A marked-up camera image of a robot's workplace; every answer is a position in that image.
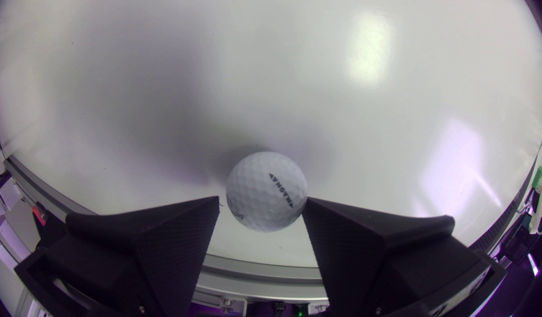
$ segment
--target green indicator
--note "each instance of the green indicator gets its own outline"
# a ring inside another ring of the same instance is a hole
[[[537,189],[537,184],[539,184],[541,175],[542,175],[542,166],[539,166],[539,168],[537,169],[537,174],[535,174],[535,179],[533,179],[533,183],[531,184],[531,187],[533,187],[534,189]]]

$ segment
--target black logo on golf ball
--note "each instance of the black logo on golf ball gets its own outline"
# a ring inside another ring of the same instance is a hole
[[[271,180],[273,181],[273,183],[275,183],[276,187],[279,189],[279,191],[281,193],[283,193],[283,197],[285,197],[285,200],[287,201],[288,205],[291,207],[291,208],[294,208],[294,206],[292,205],[292,199],[290,196],[288,196],[288,193],[287,193],[287,190],[284,189],[283,185],[279,182],[279,180],[277,179],[277,177],[275,177],[275,175],[269,173],[269,176],[271,177]]]
[[[243,220],[243,214],[240,214],[240,213],[237,213],[233,210],[230,209],[230,211],[232,212],[232,215],[234,215],[236,218],[239,218],[241,220]]]

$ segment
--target screw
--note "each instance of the screw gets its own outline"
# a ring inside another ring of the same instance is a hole
[[[227,314],[227,313],[231,313],[232,311],[234,311],[234,309],[232,309],[232,304],[235,303],[235,301],[233,299],[220,299],[222,301],[222,312],[224,314]]]
[[[222,300],[222,305],[224,306],[232,306],[232,304],[235,303],[233,299],[221,299],[221,300]]]
[[[317,310],[319,313],[323,313],[326,309],[328,309],[328,305],[317,305],[317,306],[316,306],[316,310]]]

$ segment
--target golf ball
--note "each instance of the golf ball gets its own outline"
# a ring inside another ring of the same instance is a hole
[[[288,227],[301,214],[308,185],[290,158],[259,152],[241,160],[230,173],[226,200],[234,217],[249,229],[271,232]]]

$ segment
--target white component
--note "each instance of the white component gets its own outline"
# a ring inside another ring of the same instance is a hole
[[[245,157],[230,173],[228,207],[241,224],[260,232],[288,227],[301,214],[308,185],[294,161],[275,152]]]
[[[537,209],[535,210],[535,214],[531,217],[531,222],[529,223],[529,233],[531,235],[537,233],[539,229],[539,223],[541,222],[542,218],[542,175],[539,179],[539,184],[537,185],[537,188],[535,188],[535,191],[539,194],[539,201],[537,202]]]

